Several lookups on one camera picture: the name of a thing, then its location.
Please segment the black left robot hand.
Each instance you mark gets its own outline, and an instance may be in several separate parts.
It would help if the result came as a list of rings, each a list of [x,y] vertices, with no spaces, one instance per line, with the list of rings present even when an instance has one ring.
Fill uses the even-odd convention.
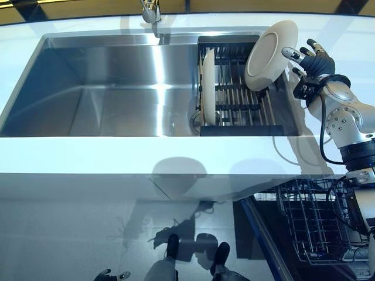
[[[131,272],[129,271],[122,272],[119,275],[111,275],[111,269],[105,269],[94,278],[94,281],[122,281],[130,276]]]

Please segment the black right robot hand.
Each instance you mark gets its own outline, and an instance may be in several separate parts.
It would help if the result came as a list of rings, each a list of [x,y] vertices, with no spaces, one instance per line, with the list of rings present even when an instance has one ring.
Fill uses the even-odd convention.
[[[308,39],[306,43],[313,52],[305,47],[301,47],[299,50],[283,47],[281,53],[285,58],[299,64],[307,76],[318,78],[334,75],[335,62],[323,46],[313,39]]]

